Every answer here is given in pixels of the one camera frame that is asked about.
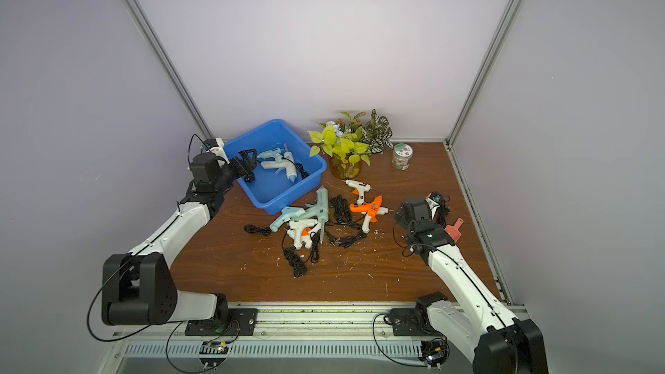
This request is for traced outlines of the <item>white light-blue glue gun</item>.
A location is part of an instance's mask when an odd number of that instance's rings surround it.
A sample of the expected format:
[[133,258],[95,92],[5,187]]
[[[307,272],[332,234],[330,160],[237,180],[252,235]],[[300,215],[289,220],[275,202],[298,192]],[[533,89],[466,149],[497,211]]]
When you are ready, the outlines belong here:
[[264,161],[260,162],[261,167],[264,170],[275,170],[275,173],[279,173],[280,171],[284,171],[286,174],[286,178],[294,183],[297,176],[298,176],[298,171],[296,168],[296,164],[294,162],[294,157],[292,152],[282,152],[282,161],[281,162],[269,162],[269,161]]

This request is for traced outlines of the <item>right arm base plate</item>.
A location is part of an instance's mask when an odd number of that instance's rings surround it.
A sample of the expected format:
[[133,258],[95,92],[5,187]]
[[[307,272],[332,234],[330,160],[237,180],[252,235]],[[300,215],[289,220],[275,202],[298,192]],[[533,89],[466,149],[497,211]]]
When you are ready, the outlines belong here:
[[393,308],[383,320],[391,327],[394,336],[441,336],[440,332],[434,330],[427,322],[423,313],[415,308]]

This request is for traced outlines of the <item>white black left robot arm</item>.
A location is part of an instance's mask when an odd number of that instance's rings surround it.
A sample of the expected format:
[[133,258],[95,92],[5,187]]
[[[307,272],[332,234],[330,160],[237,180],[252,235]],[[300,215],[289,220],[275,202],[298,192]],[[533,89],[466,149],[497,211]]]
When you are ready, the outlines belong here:
[[216,216],[233,183],[254,180],[256,166],[255,149],[242,150],[230,159],[221,150],[211,149],[192,159],[192,181],[174,214],[144,242],[105,261],[100,290],[105,325],[157,326],[197,320],[211,320],[221,328],[230,325],[225,296],[178,289],[171,266],[192,237]]

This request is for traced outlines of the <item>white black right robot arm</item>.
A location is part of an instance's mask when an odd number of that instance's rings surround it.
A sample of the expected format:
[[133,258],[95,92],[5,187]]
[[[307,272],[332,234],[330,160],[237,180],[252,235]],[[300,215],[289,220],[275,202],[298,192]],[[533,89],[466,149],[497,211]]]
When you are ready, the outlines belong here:
[[474,373],[549,372],[544,336],[530,319],[521,320],[483,284],[457,247],[459,226],[434,220],[434,203],[407,199],[396,213],[408,249],[420,256],[456,299],[461,311],[440,294],[424,298],[425,320],[469,360]]

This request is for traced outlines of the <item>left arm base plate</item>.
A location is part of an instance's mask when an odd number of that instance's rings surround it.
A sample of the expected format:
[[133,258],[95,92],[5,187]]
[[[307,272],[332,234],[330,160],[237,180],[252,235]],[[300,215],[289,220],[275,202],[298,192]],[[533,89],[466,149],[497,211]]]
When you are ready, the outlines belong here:
[[188,321],[185,335],[249,337],[254,334],[258,313],[257,308],[231,308],[210,320]]

